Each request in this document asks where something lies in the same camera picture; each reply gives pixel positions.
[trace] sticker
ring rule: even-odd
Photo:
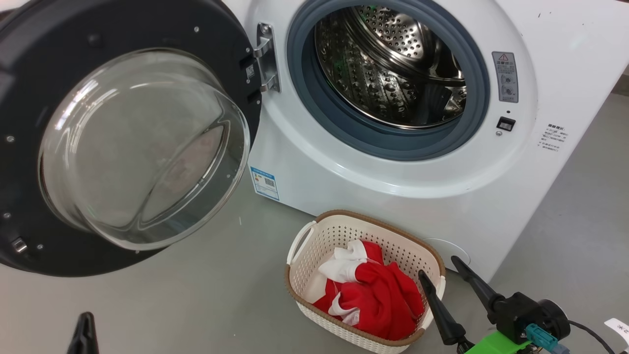
[[[570,135],[565,131],[564,127],[548,124],[542,132],[542,137],[537,142],[537,146],[549,151],[559,152],[568,136]]]
[[[253,64],[247,67],[247,79],[251,79],[255,76],[255,69],[253,69]]]
[[[279,194],[277,194],[277,184],[274,175],[252,167],[251,177],[253,178],[256,193],[279,202]]]
[[[518,102],[518,70],[515,55],[507,52],[493,52],[498,77],[498,98],[502,102]]]
[[[607,320],[605,325],[620,334],[620,336],[622,336],[629,345],[629,325],[624,324],[615,318]]]

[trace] cable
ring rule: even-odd
[[[609,354],[616,354],[614,353],[614,351],[611,349],[611,347],[609,346],[609,344],[605,343],[605,341],[598,335],[596,334],[593,330],[583,326],[581,323],[577,323],[574,321],[570,321],[568,320],[568,323],[575,326],[576,328],[581,328],[583,329],[585,332],[589,333],[589,335],[591,335],[592,337],[596,338],[596,340],[599,341],[599,343],[601,343],[603,345],[603,347],[605,348],[605,350],[609,353]]]

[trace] white basket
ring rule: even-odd
[[[425,298],[426,312],[419,320],[415,333],[398,341],[359,331],[312,305],[325,293],[326,278],[319,273],[319,266],[330,259],[335,247],[344,248],[354,239],[377,243],[382,248],[385,264],[397,262],[400,270],[415,281],[422,294],[418,273],[424,270],[435,284],[439,299],[442,298],[445,267],[430,245],[393,226],[345,210],[323,213],[297,234],[286,260],[286,287],[301,312],[329,332],[374,353],[401,353],[419,339],[433,321]]]

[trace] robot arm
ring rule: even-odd
[[[486,336],[476,345],[468,341],[463,326],[454,321],[437,297],[428,276],[420,271],[421,286],[435,316],[443,344],[457,345],[458,354],[529,354],[537,353],[541,348],[553,354],[570,353],[558,343],[570,334],[570,323],[554,302],[536,302],[519,292],[506,298],[496,293],[460,258],[453,256],[452,263],[474,289],[487,310],[489,322],[496,325],[497,332]]]

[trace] green mount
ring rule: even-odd
[[[530,341],[515,344],[502,333],[494,332],[483,338],[465,354],[516,354],[529,344],[531,344]]]

